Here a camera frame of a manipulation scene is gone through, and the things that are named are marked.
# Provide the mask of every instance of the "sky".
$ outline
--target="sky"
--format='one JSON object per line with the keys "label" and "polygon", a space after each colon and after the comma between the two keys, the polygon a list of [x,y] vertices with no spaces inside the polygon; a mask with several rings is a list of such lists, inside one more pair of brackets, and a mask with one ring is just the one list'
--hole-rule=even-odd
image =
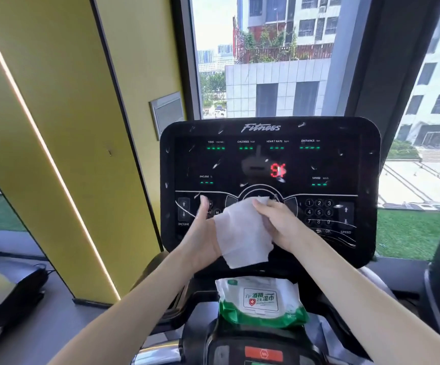
{"label": "sky", "polygon": [[192,0],[196,48],[214,49],[233,42],[237,0]]}

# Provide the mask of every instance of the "person's left hand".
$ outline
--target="person's left hand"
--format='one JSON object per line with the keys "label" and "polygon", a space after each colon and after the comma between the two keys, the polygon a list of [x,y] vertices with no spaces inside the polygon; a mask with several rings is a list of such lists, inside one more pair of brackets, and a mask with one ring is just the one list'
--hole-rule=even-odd
{"label": "person's left hand", "polygon": [[213,263],[221,256],[217,242],[217,230],[213,218],[206,219],[210,203],[206,196],[200,196],[198,214],[192,222],[190,229],[184,236],[177,250],[186,256],[195,273]]}

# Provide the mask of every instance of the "wipe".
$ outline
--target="wipe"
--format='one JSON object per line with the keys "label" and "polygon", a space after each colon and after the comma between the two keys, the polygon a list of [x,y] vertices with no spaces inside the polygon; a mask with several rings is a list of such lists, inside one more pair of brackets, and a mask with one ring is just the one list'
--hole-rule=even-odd
{"label": "wipe", "polygon": [[308,321],[298,285],[287,279],[243,276],[218,279],[215,284],[219,313],[230,323],[286,328]]}
{"label": "wipe", "polygon": [[[268,261],[272,237],[262,222],[262,216],[246,198],[215,215],[217,241],[223,258],[231,269]],[[269,197],[255,197],[263,204]]]}

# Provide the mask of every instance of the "person's right hand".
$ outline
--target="person's right hand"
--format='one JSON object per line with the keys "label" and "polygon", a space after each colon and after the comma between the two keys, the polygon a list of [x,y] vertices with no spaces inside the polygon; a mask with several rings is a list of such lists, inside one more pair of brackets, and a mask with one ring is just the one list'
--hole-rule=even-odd
{"label": "person's right hand", "polygon": [[252,203],[259,214],[267,217],[266,229],[274,243],[288,252],[293,252],[292,245],[301,235],[311,232],[284,203],[271,199],[267,201],[267,205],[256,199]]}

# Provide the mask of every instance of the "yellow wall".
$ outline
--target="yellow wall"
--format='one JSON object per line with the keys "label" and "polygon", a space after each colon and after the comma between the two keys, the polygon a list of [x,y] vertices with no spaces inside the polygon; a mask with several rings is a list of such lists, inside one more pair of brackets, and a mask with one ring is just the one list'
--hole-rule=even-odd
{"label": "yellow wall", "polygon": [[89,0],[0,0],[0,49],[123,296],[159,245]]}
{"label": "yellow wall", "polygon": [[169,0],[96,0],[157,224],[159,141],[149,101],[181,91]]}
{"label": "yellow wall", "polygon": [[0,189],[76,297],[114,302],[112,288],[1,67]]}

